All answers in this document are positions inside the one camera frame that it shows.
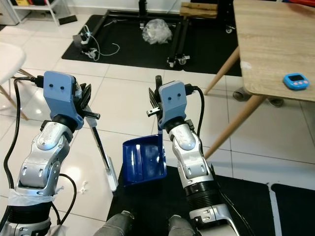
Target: wooden table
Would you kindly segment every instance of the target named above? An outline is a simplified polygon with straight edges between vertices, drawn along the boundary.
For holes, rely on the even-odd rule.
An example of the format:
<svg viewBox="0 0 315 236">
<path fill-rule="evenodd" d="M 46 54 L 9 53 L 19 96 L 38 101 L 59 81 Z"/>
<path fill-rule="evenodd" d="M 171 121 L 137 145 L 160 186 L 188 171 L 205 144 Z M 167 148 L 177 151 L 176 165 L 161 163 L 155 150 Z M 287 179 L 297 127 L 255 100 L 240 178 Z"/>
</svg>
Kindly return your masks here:
<svg viewBox="0 0 315 236">
<path fill-rule="evenodd" d="M 228 58 L 205 94 L 240 57 L 244 89 L 253 94 L 205 154 L 208 158 L 268 96 L 315 101 L 315 8 L 293 3 L 234 0 L 239 46 Z M 310 86 L 289 90 L 286 74 L 305 75 Z"/>
</svg>

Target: plastic bag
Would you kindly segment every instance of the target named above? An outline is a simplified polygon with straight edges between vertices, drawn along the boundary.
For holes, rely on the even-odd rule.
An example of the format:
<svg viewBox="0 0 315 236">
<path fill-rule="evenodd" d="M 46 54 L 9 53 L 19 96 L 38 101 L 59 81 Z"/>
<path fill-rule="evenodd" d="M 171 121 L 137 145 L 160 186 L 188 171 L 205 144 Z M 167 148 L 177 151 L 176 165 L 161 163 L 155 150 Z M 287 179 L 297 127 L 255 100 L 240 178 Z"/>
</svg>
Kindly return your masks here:
<svg viewBox="0 0 315 236">
<path fill-rule="evenodd" d="M 167 43 L 172 39 L 172 31 L 162 19 L 150 20 L 142 31 L 144 41 L 154 43 Z"/>
</svg>

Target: white tile floor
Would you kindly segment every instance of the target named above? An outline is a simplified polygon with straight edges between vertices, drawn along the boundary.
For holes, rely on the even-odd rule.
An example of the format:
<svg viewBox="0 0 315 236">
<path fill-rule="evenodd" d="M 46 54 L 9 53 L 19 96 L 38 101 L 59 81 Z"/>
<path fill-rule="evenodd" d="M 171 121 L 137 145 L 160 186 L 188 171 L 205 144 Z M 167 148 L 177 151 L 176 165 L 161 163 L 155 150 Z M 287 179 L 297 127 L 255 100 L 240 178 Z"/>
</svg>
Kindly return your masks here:
<svg viewBox="0 0 315 236">
<path fill-rule="evenodd" d="M 27 60 L 23 68 L 33 75 L 45 70 L 73 74 L 81 83 L 92 84 L 91 107 L 101 113 L 98 122 L 100 137 L 106 152 L 112 157 L 116 173 L 122 164 L 122 142 L 156 133 L 156 121 L 146 116 L 151 107 L 148 87 L 154 88 L 155 75 L 164 82 L 182 80 L 205 88 L 214 75 L 169 71 L 130 66 L 110 65 L 61 59 L 71 43 L 71 36 L 79 31 L 88 15 L 77 15 L 78 22 L 56 28 L 52 22 L 26 21 L 0 31 L 0 41 L 23 47 Z M 232 99 L 232 92 L 242 85 L 240 77 L 225 76 L 205 97 L 205 115 L 201 130 L 204 150 L 240 111 L 244 103 Z M 20 134 L 9 166 L 14 179 L 30 151 L 31 141 L 49 109 L 42 90 L 28 83 L 20 85 L 23 111 L 31 120 L 21 120 Z M 314 104 L 285 101 L 282 108 L 267 103 L 261 107 L 218 149 L 211 158 L 219 175 L 262 183 L 283 183 L 315 190 L 315 123 Z M 197 126 L 200 113 L 198 94 L 188 97 L 187 116 Z M 15 110 L 0 96 L 0 162 L 11 143 Z M 164 134 L 167 164 L 176 166 L 171 142 Z M 62 172 L 74 178 L 78 188 L 87 181 L 87 192 L 78 194 L 71 215 L 65 225 L 67 235 L 93 235 L 104 223 L 112 194 L 104 175 L 104 168 L 90 130 L 87 126 L 76 132 L 71 150 L 63 163 Z M 0 215 L 3 214 L 8 193 L 6 177 L 0 169 Z M 66 211 L 72 187 L 60 178 L 64 186 L 55 204 Z"/>
</svg>

